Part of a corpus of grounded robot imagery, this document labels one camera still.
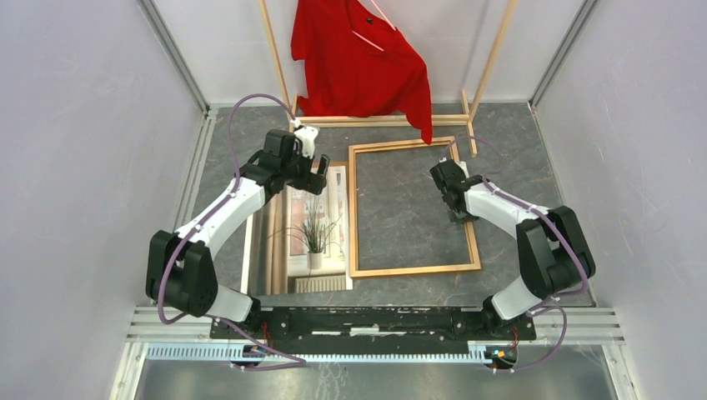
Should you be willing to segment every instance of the wooden stand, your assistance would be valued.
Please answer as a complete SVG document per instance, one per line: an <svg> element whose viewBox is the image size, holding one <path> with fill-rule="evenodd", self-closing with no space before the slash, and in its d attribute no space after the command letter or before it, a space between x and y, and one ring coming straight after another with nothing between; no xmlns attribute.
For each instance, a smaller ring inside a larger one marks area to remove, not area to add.
<svg viewBox="0 0 707 400"><path fill-rule="evenodd" d="M265 3L266 0L258 0L260 4L260 13L263 17L263 25L265 27L265 32L268 35L268 44L270 46L270 52L273 55L273 64L275 70L278 72L278 78L280 82L280 89L283 95L283 101L290 105L293 105L293 110L297 110L297 96L295 96L295 101L290 103L287 86L285 85L285 78L283 75L282 65L280 64L280 56L278 55L278 47L275 44L275 38L273 36L273 28L270 24L270 16L268 15L268 6ZM469 136L474 135L473 120L474 115L476 115L476 110L479 108L479 103L481 102L481 96L484 93L486 84L489 82L489 77L491 76L491 70L494 68L494 63L499 55L499 49L501 48L501 43L508 31L511 18L515 11L515 7L518 5L518 0L509 0L506 6L503 20L499 27L499 31L496 33L496 38L494 39L494 45L491 47L491 52L489 53L489 58L486 60L486 66L484 67L484 72L481 75L479 85L476 88L476 93L474 94L474 100L469 110L469 100L466 97L466 92L462 90L461 92L461 102L464 108L463 114L434 114L432 116L432 125L435 127L466 127L469 131ZM404 115L385 115L380 117L368 117L368 118L356 118L356 117L301 117L302 123L307 123L315 125L320 128L365 128L365 127L409 127L410 124ZM476 141L471 141L471 157L476 157Z"/></svg>

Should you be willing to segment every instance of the gray floor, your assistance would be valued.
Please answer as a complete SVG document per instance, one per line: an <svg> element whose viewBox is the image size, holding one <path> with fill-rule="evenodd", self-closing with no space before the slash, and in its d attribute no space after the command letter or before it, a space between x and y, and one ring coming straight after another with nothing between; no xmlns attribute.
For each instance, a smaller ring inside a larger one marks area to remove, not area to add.
<svg viewBox="0 0 707 400"><path fill-rule="evenodd" d="M221 109L213 131L203 176L194 207L194 216L209 205L233 177L233 161L228 150L226 125L229 109ZM461 106L439 104L436 113L461 113ZM236 152L244 162L263 145L264 134L271 128L287 128L284 111L279 107L242 107L233 119ZM504 190L532 203L548 207L560 205L559 192L549 165L547 152L526 104L482 104L474 119L477 136L493 141L503 154L504 171L492 179ZM464 127L437 127L435 136L463 136ZM333 161L346 161L348 146L418 138L410 127L327 128L317 138L318 154L326 153ZM461 158L469 172L484 173L497 166L494 154L479 145L473 161L469 144L459 145ZM416 168L427 172L429 160ZM479 246L482 270L453 274L354 280L353 290L345 292L299 293L259 297L265 306L273 305L447 305L479 306L489 295L511 283L519 274L514 240L488 222L477 221L474 231ZM434 232L429 232L431 240ZM214 263L220 283L240 287L243 263L244 226L222 247ZM566 305L592 305L589 295L567 297Z"/></svg>
<svg viewBox="0 0 707 400"><path fill-rule="evenodd" d="M443 149L356 156L359 270L472 262L464 225L449 223L429 173Z"/></svg>

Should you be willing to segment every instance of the cable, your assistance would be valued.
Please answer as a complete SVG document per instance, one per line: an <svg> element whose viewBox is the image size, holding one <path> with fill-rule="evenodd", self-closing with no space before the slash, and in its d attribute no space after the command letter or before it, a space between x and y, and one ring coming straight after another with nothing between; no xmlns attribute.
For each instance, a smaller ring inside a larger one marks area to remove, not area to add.
<svg viewBox="0 0 707 400"><path fill-rule="evenodd" d="M233 159L233 166L236 168L236 173L240 171L241 167L238 165L238 157L236 156L236 150L235 147L233 146L233 136L231 134L231 124L233 123L233 115L235 115L236 110L238 110L239 107L241 107L241 104L247 102L251 98L268 98L285 109L287 111L287 114L291 119L294 119L294 113L292 110L289 109L287 104L285 104L282 100L275 96L270 96L269 94L266 93L253 93L249 94L248 96L238 100L238 102L233 105L233 109L231 110L231 114L228 116L228 127L226 129L226 132L228 132L228 148L231 150L231 158Z"/></svg>
<svg viewBox="0 0 707 400"><path fill-rule="evenodd" d="M518 343L519 343L519 340L518 340L518 327L516 327L516 326L514 325L514 326L513 326L513 344L511 345L510 349L511 349L511 350L515 350L516 348L518 348Z"/></svg>
<svg viewBox="0 0 707 400"><path fill-rule="evenodd" d="M518 363L518 360L520 358L520 351L518 348L514 348L513 352L515 353L515 360L507 360L505 358L501 358L501 360L507 362L508 364L513 364L515 366L515 364Z"/></svg>
<svg viewBox="0 0 707 400"><path fill-rule="evenodd" d="M449 148L451 148L457 141L462 140L462 139L477 140L477 141L489 146L491 148L491 150L494 151L494 153L496 154L496 157L499 159L499 167L491 172L487 172L488 174L497 174L497 173L501 173L503 171L504 161L503 161L503 158L501 157L501 152L491 142L487 141L486 139L483 139L481 137L475 137L472 135L461 136L461 137L455 138L449 145L447 145L447 147L444 148L440 159L444 158L446 156ZM481 178L484 181L484 186L492 194L498 195L503 200L510 202L512 204L515 204L515 205L517 205L521 208L524 208L524 209L532 212L533 214L537 215L540 218L540 220L542 220L543 223L545 225L547 225L548 228L550 228L552 233L558 238L563 249L569 254L569 257L572 259L572 262L574 263L574 266L577 268L579 276L582 279L582 287L578 290L561 292L559 294L565 295L565 296L566 295L574 296L574 295L586 293L589 288L589 280L587 278L587 272L584 270L584 267L582 266L582 263L579 261L579 258L577 257L577 255L574 253L574 250L567 242L567 239L564 238L564 236L558 230L558 228L554 225L554 223L552 221L550 221L549 218L547 218L547 216L545 216L545 214L543 214L540 210L536 209L534 206L531 206L530 204L527 204L526 202L523 202L522 200L511 196L510 194L499 189L498 187L492 186L485 175L482 175ZM511 368L508 370L494 369L493 370L494 373L496 373L497 371L508 372L508 373L521 372L521 371L524 371L524 370L527 370L530 368L538 367L538 366L548 362L552 357L554 357L554 355L558 352L559 347L562 345L562 342L564 340L564 335L567 333L567 313L564 311L564 309L562 307L548 306L546 301L543 301L542 303L538 304L537 306L530 308L530 310L526 313L526 315L528 315L529 317L537 317L538 315L542 315L550 310L559 310L562 313L562 320L563 320L562 333L559 335L559 340L554 345L554 347L544 357L542 357L540 360L538 360L536 362L533 362L533 363L530 363L528 365L518 367L518 368Z"/></svg>
<svg viewBox="0 0 707 400"><path fill-rule="evenodd" d="M564 335L567 333L567 313L560 306L550 306L550 307L544 308L540 312L537 312L535 314L535 316L544 314L550 310L559 310L562 313L562 332L559 334L559 339L558 339L557 343L554 345L554 347L547 354L545 354L544 357L542 357L540 360L538 360L536 362L532 362L528 365L523 365L522 367L517 367L517 368L494 369L494 370L492 370L492 371L494 371L494 373L516 373L516 372L520 373L520 372L525 371L527 369L539 367L539 366L545 364L546 362L548 362L552 357L554 357L554 355L558 352L559 347L562 345L562 342L564 341Z"/></svg>
<svg viewBox="0 0 707 400"><path fill-rule="evenodd" d="M229 328L232 328L234 331L238 332L241 336L244 338L248 339L250 342L252 342L254 345L258 346L259 348L264 348L265 350L268 350L271 354L276 354L282 358L287 358L289 360L292 360L294 362L288 362L285 364L278 364L278 365L270 365L267 367L242 367L242 371L252 371L252 372L265 372L265 371L276 371L279 369L285 369L285 368L295 368L295 367L302 367L306 361L304 361L303 358L300 357L295 357L293 355L287 354L285 352L281 352L275 348L272 348L268 346L267 344L262 344L259 342L256 338L248 335L243 329L241 329L238 325L233 323L233 321L228 320L226 318L219 318L214 315L207 315L209 318L213 318L214 321L216 322L221 322L225 323L228 325Z"/></svg>
<svg viewBox="0 0 707 400"><path fill-rule="evenodd" d="M228 146L231 149L231 157L233 158L233 165L235 166L235 184L233 185L233 188L231 189L231 193L235 194L238 191L238 188L240 187L241 183L241 172L240 172L240 165L238 164L238 156L236 155L234 146L233 146L233 138L231 136L231 122L233 121L233 115L236 113L236 110L241 106L241 104L245 103L251 98L269 98L270 100L275 101L277 104L282 106L288 113L288 115L294 119L294 114L292 113L292 110L289 109L287 104L284 102L280 101L278 98L270 96L269 94L264 94L264 93L255 93L248 95L242 99L240 99L236 104L233 106L233 110L231 111L231 115L228 118ZM169 278L169 274L172 272L172 268L174 267L174 264L177 263L177 258L179 257L179 254L182 252L182 249L184 249L184 246L187 244L189 239L198 231L197 227L202 227L204 224L216 213L218 210L220 210L226 203L228 203L228 200L230 200L232 197L231 196L226 196L224 197L216 206L214 206L211 211L207 212L206 215L201 218L194 227L189 229L189 232L187 232L186 235L184 235L184 238L182 238L181 241L179 241L179 244L177 245L176 248L174 248L174 251L172 252L172 255L169 257L169 260L167 261L167 266L164 268L164 274L162 275L162 281L159 283L159 291L158 291L158 296L157 296L157 312L159 316L159 320L162 321L164 324L171 324L179 321L180 319L184 318L184 316L187 315L185 312L181 312L179 315L172 319L167 319L167 317L164 315L164 293L167 288L167 280ZM214 319L217 319L217 316L208 316ZM291 360L294 360L295 363L287 363L287 364L280 364L280 365L275 365L271 367L258 367L258 368L247 368L244 370L247 371L273 371L277 369L284 369L284 368L292 368L292 367L299 367L301 365L304 365L305 361L302 358L295 357L295 356L290 356L284 352L280 352L279 350L275 350L272 347L263 345L262 343L259 343L257 340L255 340L253 337L248 335L243 329L238 327L235 323L229 321L228 319L223 319L222 320L224 323L229 325L233 330L236 332L240 333L241 336L244 338L247 338L249 341L255 343L257 346L263 347L270 351L273 354L278 354L281 357L288 358Z"/></svg>
<svg viewBox="0 0 707 400"><path fill-rule="evenodd" d="M496 157L498 157L498 159L499 159L499 168L496 170L493 170L491 172L487 172L487 174L494 175L494 174L501 173L503 171L504 161L501 158L501 152L499 152L499 150L491 142L487 141L486 139L483 139L482 137L475 137L472 135L457 137L450 144L448 144L447 147L444 148L444 150L442 151L441 157L443 158L447 154L447 151L449 150L449 148L451 148L452 145L454 145L457 141L459 141L461 139L477 140L477 141L489 146L491 148L491 150L493 150L494 153L496 153ZM577 255L574 253L574 250L572 250L572 247L567 242L567 239L564 238L564 236L558 230L558 228L554 225L554 223L552 221L550 221L549 218L545 214L543 214L540 210L538 210L534 206L527 204L526 202L524 202L520 199L517 199L516 197L511 196L510 194L499 189L498 187L492 186L491 183L489 182L489 180L486 178L486 175L482 175L481 178L484 180L484 186L492 194L497 195L498 197L502 198L503 200L505 200L509 203L515 204L518 207L524 208L525 210L530 211L531 213L538 216L538 218L540 218L540 220L542 220L543 223L545 225L547 225L548 228L550 228L552 233L558 238L559 243L562 245L562 248L564 248L564 250L569 254L569 258L572 260L572 263L577 268L577 272L579 273L579 276L582 279L582 287L580 287L579 289L574 290L574 291L570 290L568 292L560 292L558 294L563 295L563 296L567 296L567 295L574 296L574 295L580 295L580 294L586 293L587 290L589 289L589 279L587 278L587 272L584 270L584 267L582 266L582 263L579 261L579 258L577 257Z"/></svg>

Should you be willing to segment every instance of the red shirt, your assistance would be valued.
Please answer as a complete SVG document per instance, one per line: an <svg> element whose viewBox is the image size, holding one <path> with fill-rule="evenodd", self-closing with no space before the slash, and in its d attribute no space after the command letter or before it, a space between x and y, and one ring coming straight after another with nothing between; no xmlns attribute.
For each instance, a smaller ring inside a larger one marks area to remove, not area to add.
<svg viewBox="0 0 707 400"><path fill-rule="evenodd" d="M305 115L400 111L427 144L432 141L427 66L399 30L357 0L299 0L291 46L292 58L304 60L309 98L298 104Z"/></svg>

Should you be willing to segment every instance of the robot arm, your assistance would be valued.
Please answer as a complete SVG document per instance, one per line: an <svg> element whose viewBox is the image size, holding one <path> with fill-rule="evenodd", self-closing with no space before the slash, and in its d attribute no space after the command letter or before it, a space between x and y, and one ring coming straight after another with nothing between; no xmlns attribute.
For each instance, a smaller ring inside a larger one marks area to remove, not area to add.
<svg viewBox="0 0 707 400"><path fill-rule="evenodd" d="M176 232L155 233L149 248L147 295L158 299L169 258L179 243L193 233L169 274L165 304L195 317L218 315L235 322L257 314L258 300L218 284L213 259L233 232L285 185L321 194L327 185L329 159L322 156L318 171L311 172L317 134L315 127L301 127L294 133L271 130L265 137L263 150L240 168L238 191L237 179L233 178L195 219Z"/></svg>
<svg viewBox="0 0 707 400"><path fill-rule="evenodd" d="M570 208L548 209L522 200L528 207L520 207L498 196L498 187L493 183L487 187L480 175L469 177L464 162L443 160L430 172L453 221L483 218L518 242L520 277L484 301L484 312L492 326L503 325L549 296L581 282L569 254L531 208L555 224L581 261L587 277L594 275L594 259Z"/></svg>

